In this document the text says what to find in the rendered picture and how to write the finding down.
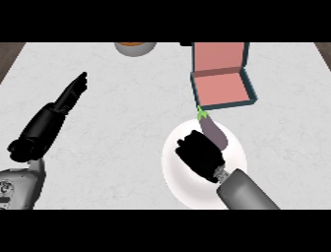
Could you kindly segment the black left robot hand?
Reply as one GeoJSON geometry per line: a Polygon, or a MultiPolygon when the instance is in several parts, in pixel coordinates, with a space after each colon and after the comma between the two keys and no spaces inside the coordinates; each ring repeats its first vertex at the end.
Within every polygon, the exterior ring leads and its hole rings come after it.
{"type": "Polygon", "coordinates": [[[65,88],[57,100],[38,111],[17,140],[9,145],[10,159],[16,162],[38,160],[53,144],[63,121],[80,96],[87,90],[87,73],[83,72],[65,88]]]}

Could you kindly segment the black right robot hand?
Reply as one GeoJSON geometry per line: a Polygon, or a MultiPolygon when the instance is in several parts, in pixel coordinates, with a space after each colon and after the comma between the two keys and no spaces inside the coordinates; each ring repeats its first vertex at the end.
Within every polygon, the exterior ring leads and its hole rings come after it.
{"type": "Polygon", "coordinates": [[[214,171],[225,165],[225,160],[211,140],[194,130],[185,139],[177,140],[177,145],[176,154],[186,166],[200,177],[216,183],[214,171]]]}

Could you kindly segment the white round plate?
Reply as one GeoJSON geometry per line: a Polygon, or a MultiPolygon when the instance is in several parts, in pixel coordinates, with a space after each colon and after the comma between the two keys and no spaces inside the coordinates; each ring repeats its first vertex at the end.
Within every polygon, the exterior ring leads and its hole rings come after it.
{"type": "Polygon", "coordinates": [[[220,129],[228,146],[220,151],[203,135],[198,119],[183,122],[168,135],[161,165],[168,189],[177,200],[191,209],[223,210],[226,208],[216,194],[219,183],[213,171],[225,164],[231,173],[237,168],[247,171],[247,159],[241,143],[228,128],[220,129]]]}

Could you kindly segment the open teal box pink inside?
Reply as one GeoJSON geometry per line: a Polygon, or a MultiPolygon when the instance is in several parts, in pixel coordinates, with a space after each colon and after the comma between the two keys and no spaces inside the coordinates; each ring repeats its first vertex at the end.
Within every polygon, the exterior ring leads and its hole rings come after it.
{"type": "Polygon", "coordinates": [[[203,110],[251,105],[256,91],[245,70],[248,42],[194,42],[191,83],[203,110]]]}

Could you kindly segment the purple eggplant with green stem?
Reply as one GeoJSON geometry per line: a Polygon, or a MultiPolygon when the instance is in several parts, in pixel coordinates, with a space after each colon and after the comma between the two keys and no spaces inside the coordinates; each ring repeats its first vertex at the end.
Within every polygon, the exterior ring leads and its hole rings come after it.
{"type": "Polygon", "coordinates": [[[203,110],[201,107],[198,107],[198,121],[207,138],[211,140],[217,148],[223,151],[228,147],[226,136],[216,126],[208,113],[203,110]]]}

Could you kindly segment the grey bowl with orange content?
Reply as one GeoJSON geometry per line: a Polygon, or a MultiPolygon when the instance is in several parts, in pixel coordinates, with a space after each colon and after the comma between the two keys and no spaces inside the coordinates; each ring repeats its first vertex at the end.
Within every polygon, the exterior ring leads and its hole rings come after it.
{"type": "Polygon", "coordinates": [[[155,47],[155,42],[145,42],[140,44],[115,43],[118,52],[129,57],[139,57],[149,53],[155,47]]]}

